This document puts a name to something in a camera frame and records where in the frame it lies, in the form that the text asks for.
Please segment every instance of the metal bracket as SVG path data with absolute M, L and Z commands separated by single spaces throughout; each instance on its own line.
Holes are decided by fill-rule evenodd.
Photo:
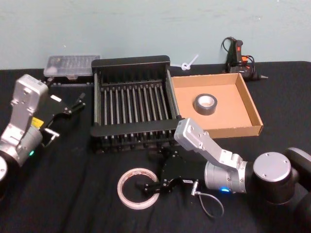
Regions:
M 210 163 L 223 169 L 238 171 L 243 161 L 238 154 L 218 146 L 208 132 L 191 118 L 179 121 L 174 138 L 184 149 L 198 152 Z

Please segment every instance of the black tablecloth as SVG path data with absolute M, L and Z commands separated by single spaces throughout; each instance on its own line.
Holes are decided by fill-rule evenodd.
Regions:
M 171 72 L 173 76 L 214 74 L 222 68 L 197 65 Z M 258 63 L 257 69 L 269 77 L 247 83 L 264 124 L 261 135 L 217 139 L 217 143 L 248 161 L 288 147 L 311 152 L 311 63 Z M 9 121 L 15 80 L 25 73 L 43 76 L 41 69 L 0 71 L 0 129 Z M 191 186 L 161 194 L 146 210 L 128 209 L 117 195 L 121 175 L 135 167 L 157 171 L 159 164 L 147 159 L 147 150 L 92 153 L 92 86 L 57 85 L 50 90 L 67 103 L 81 92 L 86 93 L 87 105 L 80 117 L 56 123 L 54 129 L 61 137 L 45 151 L 36 150 L 0 202 L 1 232 L 301 232 L 287 209 L 242 194 L 211 192 L 223 202 L 225 215 L 210 219 L 190 195 Z

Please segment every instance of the duct tape roll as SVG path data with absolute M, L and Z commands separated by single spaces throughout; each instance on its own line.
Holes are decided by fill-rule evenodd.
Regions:
M 201 115 L 211 115 L 216 111 L 217 99 L 211 94 L 198 95 L 194 102 L 193 107 L 195 111 Z
M 127 179 L 131 178 L 132 176 L 136 176 L 136 175 L 148 176 L 154 182 L 159 181 L 157 176 L 152 171 L 144 169 L 144 168 L 134 168 L 132 170 L 127 171 L 126 173 L 124 173 L 121 176 L 121 178 L 119 179 L 119 182 L 118 182 L 117 191 L 118 191 L 118 195 L 119 195 L 120 200 L 128 208 L 131 208 L 133 210 L 143 210 L 143 209 L 146 209 L 146 208 L 152 206 L 156 202 L 156 200 L 159 198 L 160 194 L 155 193 L 148 200 L 146 200 L 144 202 L 139 202 L 139 203 L 132 202 L 129 199 L 127 199 L 122 192 L 123 185 L 127 181 Z

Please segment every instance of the light blue wall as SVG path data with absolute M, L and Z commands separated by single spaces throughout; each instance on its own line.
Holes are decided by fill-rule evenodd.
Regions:
M 310 0 L 0 0 L 0 69 L 49 55 L 169 55 L 222 63 L 226 36 L 256 61 L 311 61 Z

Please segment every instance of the cardboard tray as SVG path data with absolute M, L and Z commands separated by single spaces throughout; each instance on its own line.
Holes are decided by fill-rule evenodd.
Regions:
M 193 118 L 212 138 L 257 136 L 263 128 L 239 73 L 173 77 L 173 88 L 180 115 Z M 203 93 L 218 101 L 212 115 L 201 115 L 193 108 L 195 98 Z

